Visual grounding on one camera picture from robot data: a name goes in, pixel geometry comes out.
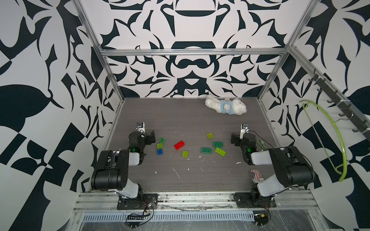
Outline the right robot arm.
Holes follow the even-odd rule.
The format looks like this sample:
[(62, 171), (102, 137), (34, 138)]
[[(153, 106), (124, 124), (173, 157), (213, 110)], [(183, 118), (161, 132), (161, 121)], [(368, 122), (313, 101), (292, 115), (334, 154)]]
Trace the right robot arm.
[(271, 199), (289, 188), (305, 186), (314, 181), (313, 167), (295, 146), (270, 148), (258, 152), (257, 139), (250, 133), (239, 136), (231, 134), (231, 143), (241, 148), (243, 160), (248, 165), (273, 167), (274, 174), (267, 179), (263, 179), (258, 170), (250, 170), (250, 177), (254, 183), (251, 202)]

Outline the red lego brick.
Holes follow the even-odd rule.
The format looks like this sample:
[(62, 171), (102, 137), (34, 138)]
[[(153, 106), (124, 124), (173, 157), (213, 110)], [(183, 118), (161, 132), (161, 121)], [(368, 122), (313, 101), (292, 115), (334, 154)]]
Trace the red lego brick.
[(175, 150), (176, 151), (178, 151), (178, 150), (180, 150), (181, 148), (183, 148), (185, 146), (185, 143), (183, 142), (183, 141), (180, 141), (180, 142), (178, 142), (178, 143), (176, 143), (175, 145), (174, 145), (174, 148), (175, 148)]

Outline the dark green long lego brick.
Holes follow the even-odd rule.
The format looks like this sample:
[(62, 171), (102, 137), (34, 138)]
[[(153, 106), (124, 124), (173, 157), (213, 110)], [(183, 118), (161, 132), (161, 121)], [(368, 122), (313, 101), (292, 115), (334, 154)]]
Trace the dark green long lego brick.
[(201, 153), (203, 153), (203, 154), (211, 154), (212, 153), (212, 148), (209, 148), (209, 147), (201, 147)]

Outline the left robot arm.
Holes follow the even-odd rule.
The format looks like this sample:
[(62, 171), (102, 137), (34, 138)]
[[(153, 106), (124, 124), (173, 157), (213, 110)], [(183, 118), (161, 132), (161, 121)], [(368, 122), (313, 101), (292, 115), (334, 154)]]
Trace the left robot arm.
[(155, 142), (154, 131), (150, 134), (135, 131), (129, 135), (128, 148), (102, 151), (94, 168), (91, 188), (115, 192), (123, 199), (142, 201), (142, 187), (129, 179), (129, 167), (141, 165), (145, 157), (145, 146)]

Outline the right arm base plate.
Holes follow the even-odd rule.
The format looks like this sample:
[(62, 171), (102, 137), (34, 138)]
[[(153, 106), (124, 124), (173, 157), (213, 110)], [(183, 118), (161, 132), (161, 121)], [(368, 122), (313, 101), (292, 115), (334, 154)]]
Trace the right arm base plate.
[(238, 208), (275, 208), (273, 197), (263, 197), (257, 191), (235, 193), (233, 196)]

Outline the lime long lego brick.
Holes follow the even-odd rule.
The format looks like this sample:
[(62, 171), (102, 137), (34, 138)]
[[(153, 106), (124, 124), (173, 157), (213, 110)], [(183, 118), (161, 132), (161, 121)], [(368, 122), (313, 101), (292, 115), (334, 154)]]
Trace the lime long lego brick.
[(216, 152), (217, 154), (221, 155), (222, 157), (225, 157), (225, 155), (226, 155), (226, 151), (222, 150), (222, 149), (221, 149), (221, 148), (219, 148), (219, 147), (217, 147), (217, 148), (215, 149), (215, 152)]

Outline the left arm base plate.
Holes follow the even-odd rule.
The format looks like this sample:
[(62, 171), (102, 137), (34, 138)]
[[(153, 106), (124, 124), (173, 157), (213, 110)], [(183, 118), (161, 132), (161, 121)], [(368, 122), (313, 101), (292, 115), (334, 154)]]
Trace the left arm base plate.
[(157, 193), (141, 194), (134, 199), (119, 196), (117, 210), (155, 209), (158, 204), (158, 196)]

